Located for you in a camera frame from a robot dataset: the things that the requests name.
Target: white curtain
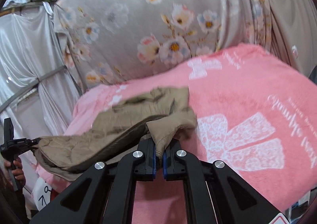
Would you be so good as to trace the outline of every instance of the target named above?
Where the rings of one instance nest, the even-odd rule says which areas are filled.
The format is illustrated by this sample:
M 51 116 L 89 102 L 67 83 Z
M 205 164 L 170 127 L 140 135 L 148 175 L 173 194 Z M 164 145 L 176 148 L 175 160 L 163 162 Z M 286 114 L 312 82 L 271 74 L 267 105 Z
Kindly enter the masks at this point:
M 0 105 L 20 89 L 63 66 L 63 58 L 53 42 L 50 15 L 43 6 L 37 14 L 9 14 L 0 17 Z M 32 98 L 11 103 L 1 113 L 12 119 L 15 138 L 62 135 L 72 121 L 77 89 L 67 71 L 61 71 L 38 85 Z M 32 169 L 31 152 L 20 156 L 25 168 L 26 189 L 32 191 L 37 174 Z

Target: khaki cloth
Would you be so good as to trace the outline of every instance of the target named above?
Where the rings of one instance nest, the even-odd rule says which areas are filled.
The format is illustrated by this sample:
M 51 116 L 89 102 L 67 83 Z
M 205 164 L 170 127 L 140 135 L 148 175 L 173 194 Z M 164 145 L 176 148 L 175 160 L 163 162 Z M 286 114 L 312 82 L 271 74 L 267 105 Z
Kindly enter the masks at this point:
M 151 138 L 151 134 L 147 134 L 147 135 L 144 135 L 141 137 L 140 141 L 142 140 L 145 140 L 145 139 L 149 139 Z M 119 162 L 125 155 L 133 152 L 133 151 L 136 151 L 137 150 L 137 146 L 138 145 L 135 145 L 133 146 L 134 144 L 131 143 L 130 146 L 128 146 L 129 148 L 127 150 L 124 150 L 123 152 L 119 152 L 117 155 L 113 156 L 112 158 L 110 158 L 109 160 L 106 161 L 106 164 L 107 165 L 110 165 L 110 164 L 113 164 L 113 163 L 116 163 L 116 162 Z M 50 161 L 45 158 L 43 156 L 43 154 L 41 153 L 40 150 L 36 150 L 34 152 L 34 155 L 37 159 L 37 162 L 47 171 L 49 171 L 50 173 L 56 175 L 56 176 L 59 176 L 61 178 L 64 178 L 65 180 L 69 181 L 69 182 L 74 182 L 77 178 L 79 178 L 81 176 L 81 174 L 83 172 L 80 172 L 80 173 L 71 173 L 71 172 L 68 172 L 66 170 L 62 170 L 54 165 L 52 165 L 50 163 Z
M 43 156 L 43 167 L 49 172 L 48 168 L 57 167 L 78 173 L 109 159 L 149 132 L 156 144 L 156 155 L 161 157 L 179 129 L 197 126 L 188 97 L 188 87 L 167 87 L 122 101 L 99 113 L 92 128 L 82 135 L 42 137 L 36 145 L 41 153 L 35 156 Z

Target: pink fleece blanket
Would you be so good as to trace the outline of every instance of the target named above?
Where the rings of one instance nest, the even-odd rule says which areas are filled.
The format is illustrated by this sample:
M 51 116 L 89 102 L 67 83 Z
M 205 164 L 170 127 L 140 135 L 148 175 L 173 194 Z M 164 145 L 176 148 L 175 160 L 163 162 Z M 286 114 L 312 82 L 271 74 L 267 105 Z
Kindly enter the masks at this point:
M 65 135 L 87 131 L 97 114 L 158 86 L 189 86 L 198 118 L 181 141 L 203 161 L 225 161 L 283 211 L 317 183 L 317 87 L 263 48 L 241 44 L 174 69 L 83 95 Z M 57 191 L 67 182 L 38 173 Z M 186 223 L 181 182 L 138 183 L 133 223 Z

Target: finger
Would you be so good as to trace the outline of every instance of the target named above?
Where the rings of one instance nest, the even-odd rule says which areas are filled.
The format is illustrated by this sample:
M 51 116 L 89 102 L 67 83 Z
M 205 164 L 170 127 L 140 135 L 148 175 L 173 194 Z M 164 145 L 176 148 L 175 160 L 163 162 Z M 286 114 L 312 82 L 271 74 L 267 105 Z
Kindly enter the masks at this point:
M 5 167 L 11 167 L 11 163 L 7 160 L 4 160 L 4 166 Z
M 13 174 L 14 176 L 24 175 L 24 172 L 23 172 L 22 169 L 18 168 L 18 169 L 12 170 L 12 174 Z
M 22 186 L 25 186 L 26 180 L 24 175 L 16 176 L 15 179 L 18 180 Z
M 17 166 L 18 168 L 20 168 L 20 169 L 23 168 L 23 167 L 22 167 L 22 163 L 19 162 L 19 161 L 13 161 L 13 164 L 14 164 L 15 166 Z
M 16 180 L 25 180 L 25 176 L 24 175 L 18 175 L 15 177 Z

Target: human hand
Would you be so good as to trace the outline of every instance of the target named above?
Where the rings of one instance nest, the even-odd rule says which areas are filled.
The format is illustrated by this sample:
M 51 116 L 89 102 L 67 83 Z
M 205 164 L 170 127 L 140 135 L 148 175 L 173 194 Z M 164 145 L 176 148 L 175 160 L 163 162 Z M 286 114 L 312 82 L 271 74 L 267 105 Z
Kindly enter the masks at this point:
M 14 175 L 16 180 L 19 180 L 19 182 L 21 183 L 21 186 L 24 187 L 26 183 L 26 179 L 24 176 L 24 172 L 22 170 L 23 166 L 22 166 L 21 159 L 18 158 L 16 161 L 13 161 L 13 164 L 16 166 L 16 169 L 12 170 L 12 174 Z M 11 163 L 7 160 L 4 160 L 4 166 L 7 171 L 6 176 L 8 177 L 9 176 L 8 168 L 11 167 Z

